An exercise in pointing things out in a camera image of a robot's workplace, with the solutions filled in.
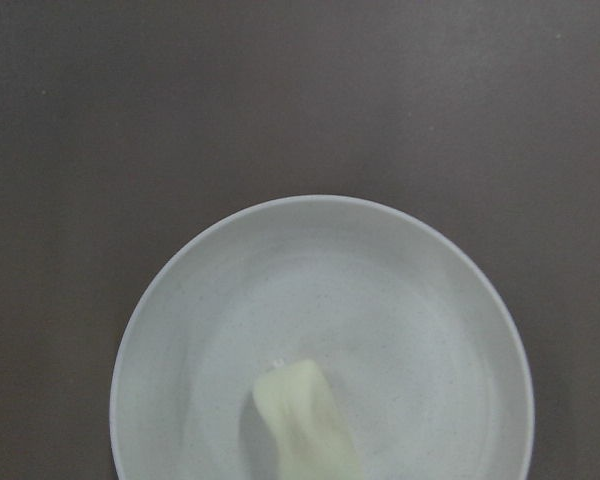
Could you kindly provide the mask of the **cream round plate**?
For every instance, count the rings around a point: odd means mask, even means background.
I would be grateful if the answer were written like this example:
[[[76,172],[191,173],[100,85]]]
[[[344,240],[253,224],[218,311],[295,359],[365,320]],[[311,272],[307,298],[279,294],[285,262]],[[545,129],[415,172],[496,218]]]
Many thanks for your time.
[[[122,479],[273,479],[263,373],[324,371],[369,479],[524,479],[534,396],[494,287],[446,237],[367,200],[265,202],[176,253],[118,350]]]

